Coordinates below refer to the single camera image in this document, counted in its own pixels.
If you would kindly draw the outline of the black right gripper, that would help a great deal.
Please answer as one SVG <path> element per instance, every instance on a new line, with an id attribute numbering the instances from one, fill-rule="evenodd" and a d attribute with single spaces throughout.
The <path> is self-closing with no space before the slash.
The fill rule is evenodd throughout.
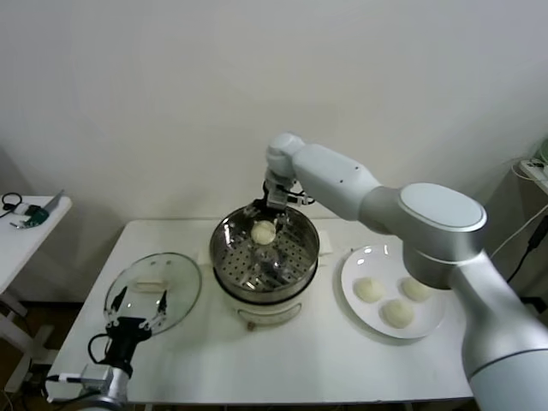
<path id="1" fill-rule="evenodd" d="M 295 185 L 295 180 L 290 177 L 279 176 L 272 170 L 265 172 L 266 201 L 264 199 L 253 200 L 243 207 L 243 222 L 245 225 L 268 220 L 268 206 L 274 209 L 283 209 L 289 203 L 289 191 Z M 285 209 L 277 213 L 275 220 L 276 229 L 289 229 L 293 218 L 291 210 Z"/>

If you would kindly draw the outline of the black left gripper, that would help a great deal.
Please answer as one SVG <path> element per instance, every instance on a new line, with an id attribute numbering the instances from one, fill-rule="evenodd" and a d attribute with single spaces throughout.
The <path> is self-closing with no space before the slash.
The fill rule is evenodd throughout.
<path id="1" fill-rule="evenodd" d="M 123 287 L 105 311 L 106 331 L 110 339 L 105 363 L 120 369 L 131 369 L 131 360 L 137 346 L 151 338 L 151 331 L 163 331 L 167 325 L 167 290 L 155 300 L 153 307 L 147 309 L 144 319 L 136 317 L 117 319 L 126 292 L 127 288 Z"/>

